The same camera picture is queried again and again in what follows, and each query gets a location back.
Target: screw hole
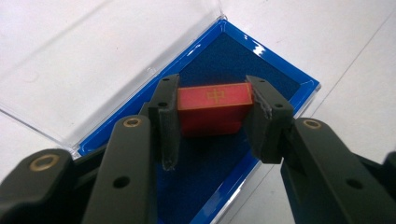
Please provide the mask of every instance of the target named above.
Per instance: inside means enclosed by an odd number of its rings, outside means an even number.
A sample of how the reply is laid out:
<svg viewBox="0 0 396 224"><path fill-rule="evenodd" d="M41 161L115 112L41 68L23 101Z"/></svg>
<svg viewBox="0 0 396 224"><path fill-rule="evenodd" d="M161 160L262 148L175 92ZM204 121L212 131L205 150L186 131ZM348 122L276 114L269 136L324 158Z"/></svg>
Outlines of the screw hole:
<svg viewBox="0 0 396 224"><path fill-rule="evenodd" d="M356 179L347 179L346 183L354 189L363 189L363 184Z"/></svg>
<svg viewBox="0 0 396 224"><path fill-rule="evenodd" d="M125 120L123 122L123 125L128 128L133 128L133 127L139 126L141 122L142 122L141 119L132 118L132 119Z"/></svg>
<svg viewBox="0 0 396 224"><path fill-rule="evenodd" d="M59 160L58 155L47 154L41 156L30 163L30 170L34 172L44 171L54 166Z"/></svg>
<svg viewBox="0 0 396 224"><path fill-rule="evenodd" d="M164 103L164 102L161 102L161 103L158 104L158 106L160 106L160 107L165 107L165 106L168 106L168 104L167 104L167 103Z"/></svg>
<svg viewBox="0 0 396 224"><path fill-rule="evenodd" d="M128 176L121 176L114 180L113 187L115 189L122 189L125 188L129 184L129 177Z"/></svg>
<svg viewBox="0 0 396 224"><path fill-rule="evenodd" d="M319 129L321 127L321 124L319 122L312 119L304 120L304 125L310 129Z"/></svg>

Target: transparent plastic container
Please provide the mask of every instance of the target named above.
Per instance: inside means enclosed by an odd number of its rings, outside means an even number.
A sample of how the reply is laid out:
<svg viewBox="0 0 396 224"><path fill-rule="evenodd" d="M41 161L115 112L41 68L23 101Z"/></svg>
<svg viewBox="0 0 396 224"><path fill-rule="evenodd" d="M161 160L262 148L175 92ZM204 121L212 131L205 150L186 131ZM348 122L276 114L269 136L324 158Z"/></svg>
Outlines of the transparent plastic container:
<svg viewBox="0 0 396 224"><path fill-rule="evenodd" d="M19 11L9 4L11 11ZM42 7L52 10L54 18L62 13L79 16L43 23L34 13ZM110 1L78 10L48 1L29 11L27 31L20 29L13 13L0 20L0 31L5 29L0 48L12 52L0 58L0 109L75 157L104 144L114 123L136 113L158 80L174 73L180 73L183 86L241 82L245 75L266 78L295 107L295 117L320 88L312 77L228 22L219 1ZM258 161L242 132L216 141L209 140L210 146L194 142L219 151L195 164L206 173L183 182L185 186L174 179L182 164L176 175L157 169L160 220L176 223L181 220L175 219L178 213L185 214L181 223L218 220L254 172ZM227 167L217 169L219 158ZM184 163L189 170L190 163ZM190 173L182 175L189 178ZM201 185L208 176L212 182ZM179 189L168 190L169 183ZM174 211L167 195L170 200L180 197L180 211Z"/></svg>
<svg viewBox="0 0 396 224"><path fill-rule="evenodd" d="M210 0L74 4L11 2L0 20L0 109L69 150L221 16Z"/></svg>

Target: blue tray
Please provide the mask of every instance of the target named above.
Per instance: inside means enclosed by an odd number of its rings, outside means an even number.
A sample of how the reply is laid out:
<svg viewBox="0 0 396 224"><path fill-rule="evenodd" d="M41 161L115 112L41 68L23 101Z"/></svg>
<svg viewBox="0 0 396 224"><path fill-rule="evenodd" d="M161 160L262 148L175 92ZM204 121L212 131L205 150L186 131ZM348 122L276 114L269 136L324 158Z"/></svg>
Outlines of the blue tray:
<svg viewBox="0 0 396 224"><path fill-rule="evenodd" d="M226 20L216 21L137 95L121 107L78 151L82 156L105 144L118 119L137 114L158 81L180 74L180 86L268 80L296 113L319 87L312 77L286 62ZM182 139L175 171L157 167L158 216L163 223L209 223L257 164L243 132Z"/></svg>

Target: red box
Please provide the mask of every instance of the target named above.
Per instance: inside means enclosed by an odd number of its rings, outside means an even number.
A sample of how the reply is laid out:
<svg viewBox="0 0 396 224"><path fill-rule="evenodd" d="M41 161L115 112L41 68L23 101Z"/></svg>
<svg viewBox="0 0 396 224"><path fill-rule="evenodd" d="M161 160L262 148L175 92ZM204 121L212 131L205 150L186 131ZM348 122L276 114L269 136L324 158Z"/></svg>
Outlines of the red box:
<svg viewBox="0 0 396 224"><path fill-rule="evenodd" d="M248 82L177 90L181 131L187 137L236 133L252 106Z"/></svg>

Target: white surface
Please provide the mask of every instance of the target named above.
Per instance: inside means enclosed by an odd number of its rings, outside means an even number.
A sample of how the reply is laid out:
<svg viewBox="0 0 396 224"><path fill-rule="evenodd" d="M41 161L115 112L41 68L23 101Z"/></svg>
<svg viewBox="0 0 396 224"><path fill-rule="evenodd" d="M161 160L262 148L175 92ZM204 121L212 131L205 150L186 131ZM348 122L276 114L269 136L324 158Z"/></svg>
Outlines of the white surface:
<svg viewBox="0 0 396 224"><path fill-rule="evenodd" d="M322 90L303 117L327 122L353 152L370 160L381 162L395 150L395 1L222 2L230 22L321 83ZM39 13L45 22L62 24L95 6L86 4L73 15ZM57 21L46 19L52 13ZM24 43L20 47L35 49ZM0 64L11 51L0 50ZM55 146L8 117L0 116L0 125L0 179L26 155ZM293 223L279 166L260 167L222 221Z"/></svg>

